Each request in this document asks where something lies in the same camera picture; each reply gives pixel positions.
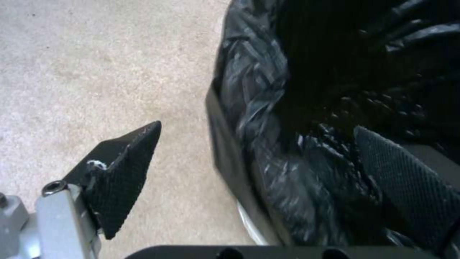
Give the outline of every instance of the black garbage bag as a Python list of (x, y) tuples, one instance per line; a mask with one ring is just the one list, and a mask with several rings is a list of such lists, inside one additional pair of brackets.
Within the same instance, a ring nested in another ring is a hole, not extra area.
[(215, 162), (270, 240), (437, 253), (456, 189), (447, 230), (420, 237), (363, 166), (355, 128), (457, 165), (459, 97), (458, 1), (234, 0), (207, 97)]

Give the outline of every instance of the bolt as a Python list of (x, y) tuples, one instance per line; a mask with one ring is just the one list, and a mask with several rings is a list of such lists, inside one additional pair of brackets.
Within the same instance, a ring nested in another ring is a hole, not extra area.
[(41, 190), (41, 195), (47, 197), (62, 190), (68, 189), (67, 183), (63, 180), (53, 181), (45, 185)]
[(3, 193), (0, 193), (0, 208), (4, 208), (8, 205), (8, 200)]

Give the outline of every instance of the textured rubber pad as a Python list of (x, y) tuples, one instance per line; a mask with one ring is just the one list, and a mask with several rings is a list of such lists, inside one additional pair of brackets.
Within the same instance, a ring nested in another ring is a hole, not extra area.
[(154, 122), (120, 138), (99, 143), (65, 178), (83, 189), (105, 238), (112, 239), (134, 206), (153, 152), (161, 123)]
[(402, 217), (414, 239), (439, 252), (460, 218), (460, 197), (431, 168), (394, 142), (363, 127), (355, 138), (364, 171), (373, 177)]

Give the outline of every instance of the floor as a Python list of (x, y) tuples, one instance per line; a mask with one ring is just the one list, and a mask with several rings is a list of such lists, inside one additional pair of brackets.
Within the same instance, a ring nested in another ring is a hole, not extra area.
[(161, 120), (144, 189), (101, 258), (252, 244), (213, 167), (204, 107), (227, 5), (0, 1), (0, 191), (33, 210), (97, 143)]

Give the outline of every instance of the trash can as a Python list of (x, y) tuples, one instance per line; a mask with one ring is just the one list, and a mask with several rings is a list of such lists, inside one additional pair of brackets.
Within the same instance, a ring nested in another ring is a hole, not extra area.
[(231, 2), (214, 161), (269, 244), (456, 246), (459, 20), (454, 0)]

